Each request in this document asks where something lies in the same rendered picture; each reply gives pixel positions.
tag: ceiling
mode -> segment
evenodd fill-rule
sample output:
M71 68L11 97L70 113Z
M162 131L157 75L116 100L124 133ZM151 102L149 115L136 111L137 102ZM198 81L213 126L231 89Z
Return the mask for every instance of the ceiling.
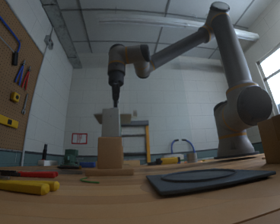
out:
M224 0L234 27L247 30L273 0ZM78 53L108 53L115 43L147 44L151 54L196 32L186 28L99 24L99 14L140 14L204 22L215 0L57 0ZM216 40L183 54L220 59Z

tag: teal baseboard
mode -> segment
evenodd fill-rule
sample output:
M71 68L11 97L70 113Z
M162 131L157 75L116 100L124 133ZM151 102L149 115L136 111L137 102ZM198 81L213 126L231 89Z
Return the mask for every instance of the teal baseboard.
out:
M259 153L263 152L263 144L261 142L257 142L252 144L254 146L255 151L259 151ZM207 149L197 151L198 159L204 158L212 158L217 156L217 149ZM179 154L184 154L186 161L186 154L189 152L177 152ZM151 161L154 162L157 158L161 158L163 155L168 153L160 153L160 154L152 154ZM10 166L20 166L21 165L21 156L22 152L17 152L14 150L4 151L0 150L0 167L10 167ZM37 162L42 159L42 153L38 152L25 152L24 166L34 166L37 165ZM58 164L63 163L63 155L50 155L48 154L46 157L47 160L57 161ZM140 160L140 164L146 164L146 154L145 153L125 153L125 160ZM97 161L97 156L78 156L78 160L80 162L95 162Z

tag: window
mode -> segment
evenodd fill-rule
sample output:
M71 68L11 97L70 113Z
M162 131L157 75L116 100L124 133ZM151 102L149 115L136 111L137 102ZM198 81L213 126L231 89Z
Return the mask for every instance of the window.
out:
M259 64L265 76L263 80L267 82L280 112L280 46L276 49Z

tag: wooden tabletop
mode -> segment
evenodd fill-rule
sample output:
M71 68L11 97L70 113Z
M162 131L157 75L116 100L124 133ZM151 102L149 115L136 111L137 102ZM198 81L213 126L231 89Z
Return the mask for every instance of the wooden tabletop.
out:
M80 223L272 223L280 224L280 165L267 165L264 155L245 159L208 160L195 164L141 166L133 176L95 177L81 182L83 174L60 174L60 188L45 196L0 190L0 224ZM178 197L161 197L146 179L207 168L276 171L264 181ZM7 167L17 171L52 170L53 167ZM41 178L17 178L40 180Z

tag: robotic arm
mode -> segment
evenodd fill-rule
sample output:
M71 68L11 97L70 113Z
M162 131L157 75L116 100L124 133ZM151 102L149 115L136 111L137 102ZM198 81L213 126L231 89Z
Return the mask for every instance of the robotic arm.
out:
M251 78L243 50L229 18L229 11L226 3L212 3L203 27L151 57L146 45L113 45L109 52L108 75L114 107L118 104L126 64L133 63L137 76L147 78L158 67L215 37L229 86L226 92L227 101L214 108L219 138L217 158L258 154L247 138L246 129L269 118L272 100Z

